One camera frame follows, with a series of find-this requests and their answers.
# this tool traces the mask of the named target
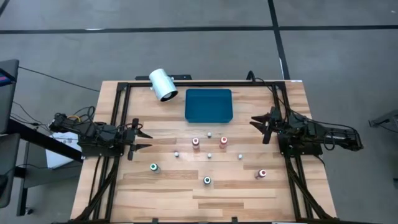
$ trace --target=yellow cable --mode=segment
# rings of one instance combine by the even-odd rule
[[[81,119],[79,118],[79,116],[70,115],[70,116],[68,116],[68,119],[69,119],[69,118],[76,118],[79,122],[81,122]]]

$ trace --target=blue tray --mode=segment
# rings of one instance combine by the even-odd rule
[[[190,123],[228,123],[233,118],[231,90],[189,89],[185,119]]]

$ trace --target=wooden tabletop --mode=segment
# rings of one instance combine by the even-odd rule
[[[95,121],[110,122],[117,83],[103,82]],[[286,86],[292,109],[310,117],[303,83],[286,81]],[[154,217],[160,222],[230,222],[234,216],[241,222],[294,221],[276,135],[272,135],[270,144],[263,145],[261,133],[249,124],[251,116],[270,111],[274,105],[272,93],[265,87],[230,86],[234,118],[228,124],[208,124],[186,122],[186,89],[178,87],[178,95],[165,103],[158,101],[148,87],[131,89],[126,121],[139,118],[142,131],[154,138],[138,139],[137,143],[153,146],[135,153],[133,161],[127,160],[127,153],[121,158],[111,222],[150,222]],[[228,138],[225,149],[218,144],[222,136]],[[192,149],[192,138],[200,139],[199,152]],[[174,156],[175,151],[180,153],[179,158]],[[88,204],[96,160],[84,161],[71,218]],[[327,213],[335,216],[323,164],[313,156],[302,156],[302,160],[309,191]],[[158,164],[161,173],[150,171],[151,163]],[[256,180],[254,174],[259,169],[265,169],[267,175]],[[204,176],[211,177],[210,185],[203,184]],[[104,217],[107,196],[105,193],[100,217]],[[299,190],[298,197],[305,217]]]

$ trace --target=gray floor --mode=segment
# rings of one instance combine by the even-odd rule
[[[398,3],[388,1],[275,1],[282,26],[398,24]],[[11,0],[0,29],[81,29],[169,26],[268,26],[267,1],[250,0]],[[397,134],[371,129],[368,120],[398,109],[398,30],[283,31],[291,79],[303,80],[314,119],[357,128],[365,149],[325,153],[338,216],[396,223]],[[145,34],[1,35],[0,60],[99,89],[102,80],[132,80],[162,67],[194,79],[240,79],[253,70],[281,79],[272,31]],[[35,118],[95,105],[98,94],[20,71],[15,100]],[[13,112],[22,115],[19,108]],[[20,150],[20,161],[23,150]],[[15,217],[13,201],[0,223],[68,220],[77,179],[30,190],[36,212]]]

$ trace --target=black floor line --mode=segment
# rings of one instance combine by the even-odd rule
[[[279,30],[386,30],[398,29],[398,25],[363,26],[280,26]]]
[[[111,29],[37,29],[0,30],[0,34],[108,34],[140,32],[209,32],[209,31],[261,31],[273,30],[272,26],[214,26],[214,27],[146,27]]]
[[[284,80],[290,80],[289,69],[287,68],[285,50],[284,50],[284,45],[282,43],[282,37],[280,36],[280,30],[278,25],[278,19],[276,16],[274,1],[268,0],[268,6],[269,6],[269,12],[271,14],[272,26],[274,28],[274,35],[275,35],[276,47],[278,50],[278,55],[280,60],[280,66],[282,69],[282,76]]]
[[[0,17],[1,17],[1,14],[4,12],[4,10],[6,9],[9,1],[10,0],[4,0],[4,2],[1,4],[1,6],[0,6]]]

